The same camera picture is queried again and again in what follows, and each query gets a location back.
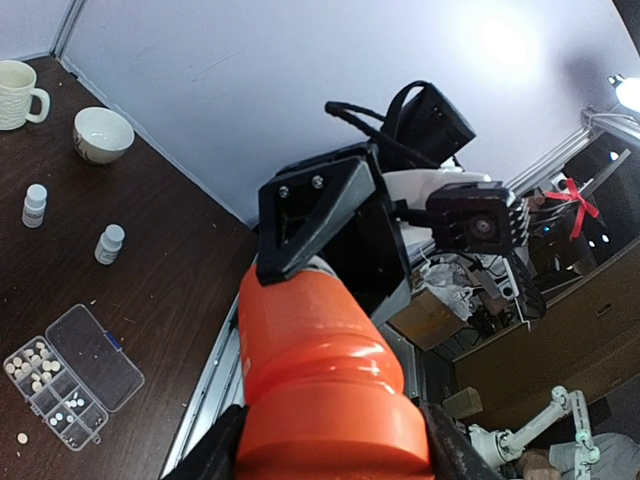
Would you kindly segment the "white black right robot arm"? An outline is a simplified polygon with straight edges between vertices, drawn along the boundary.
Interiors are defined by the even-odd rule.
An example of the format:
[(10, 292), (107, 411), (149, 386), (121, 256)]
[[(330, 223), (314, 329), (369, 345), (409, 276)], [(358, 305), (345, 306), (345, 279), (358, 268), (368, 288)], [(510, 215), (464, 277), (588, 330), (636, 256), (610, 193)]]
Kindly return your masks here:
[(287, 281), (318, 256), (380, 325), (411, 298), (408, 255), (383, 176), (437, 168), (475, 133), (426, 81), (401, 89), (383, 115), (344, 102), (325, 108), (367, 139), (288, 165), (260, 188), (257, 277), (264, 286)]

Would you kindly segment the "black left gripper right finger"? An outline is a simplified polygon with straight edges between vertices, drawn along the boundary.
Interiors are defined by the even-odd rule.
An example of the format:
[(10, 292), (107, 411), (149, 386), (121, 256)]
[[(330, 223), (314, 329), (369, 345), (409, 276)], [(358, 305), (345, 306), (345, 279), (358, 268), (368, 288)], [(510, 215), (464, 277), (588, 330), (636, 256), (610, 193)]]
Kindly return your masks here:
[(490, 467), (471, 445), (443, 408), (420, 403), (426, 422), (430, 462), (436, 480), (499, 480), (499, 473)]

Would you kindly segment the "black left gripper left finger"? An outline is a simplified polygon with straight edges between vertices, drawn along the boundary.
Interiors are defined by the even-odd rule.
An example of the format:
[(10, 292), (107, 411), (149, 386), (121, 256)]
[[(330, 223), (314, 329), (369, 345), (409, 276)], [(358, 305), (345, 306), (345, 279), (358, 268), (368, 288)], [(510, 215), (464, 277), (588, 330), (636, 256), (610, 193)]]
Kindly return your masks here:
[(229, 406), (165, 479), (232, 480), (248, 413), (248, 406)]

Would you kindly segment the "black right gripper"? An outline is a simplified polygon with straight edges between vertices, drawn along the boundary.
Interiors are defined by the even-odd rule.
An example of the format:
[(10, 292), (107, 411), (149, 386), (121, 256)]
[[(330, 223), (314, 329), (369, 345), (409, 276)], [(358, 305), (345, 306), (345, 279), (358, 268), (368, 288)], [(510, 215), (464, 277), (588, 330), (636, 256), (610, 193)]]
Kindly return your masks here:
[(321, 257), (379, 327), (411, 302), (408, 256), (370, 143), (292, 164), (263, 185), (256, 275), (292, 279)]

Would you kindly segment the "clear plastic pill organizer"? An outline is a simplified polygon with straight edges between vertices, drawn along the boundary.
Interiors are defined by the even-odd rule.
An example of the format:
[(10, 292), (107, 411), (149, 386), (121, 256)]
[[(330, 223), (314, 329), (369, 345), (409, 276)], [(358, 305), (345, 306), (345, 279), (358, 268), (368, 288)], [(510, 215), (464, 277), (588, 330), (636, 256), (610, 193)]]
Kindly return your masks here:
[[(33, 337), (23, 346), (36, 338), (44, 339), (53, 347), (62, 361), (62, 373), (31, 397), (25, 396), (9, 380), (33, 413), (69, 450), (79, 452), (90, 443), (98, 444), (110, 415), (119, 411), (143, 387), (143, 373), (124, 353), (115, 336), (103, 328), (83, 304), (71, 307), (52, 322), (44, 334)], [(51, 426), (49, 415), (74, 394), (84, 398), (88, 406), (73, 423)]]

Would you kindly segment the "orange pill bottle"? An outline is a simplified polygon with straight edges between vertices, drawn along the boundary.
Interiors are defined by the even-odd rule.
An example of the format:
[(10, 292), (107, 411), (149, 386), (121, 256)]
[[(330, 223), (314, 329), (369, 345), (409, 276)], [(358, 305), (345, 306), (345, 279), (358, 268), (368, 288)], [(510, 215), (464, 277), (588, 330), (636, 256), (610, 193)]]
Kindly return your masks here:
[(307, 269), (239, 291), (238, 479), (430, 479), (426, 422), (402, 367), (335, 276)]

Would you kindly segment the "white pill bottle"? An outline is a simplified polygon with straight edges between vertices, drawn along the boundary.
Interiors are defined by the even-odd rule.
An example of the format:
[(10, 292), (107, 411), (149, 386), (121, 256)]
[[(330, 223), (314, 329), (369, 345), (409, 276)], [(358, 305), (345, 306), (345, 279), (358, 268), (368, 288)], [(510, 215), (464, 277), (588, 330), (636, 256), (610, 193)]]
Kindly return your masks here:
[(124, 229), (117, 224), (108, 225), (99, 237), (94, 258), (101, 265), (111, 265), (116, 260), (125, 239)]
[(30, 185), (25, 194), (22, 210), (22, 223), (30, 229), (42, 225), (47, 206), (48, 191), (41, 184)]

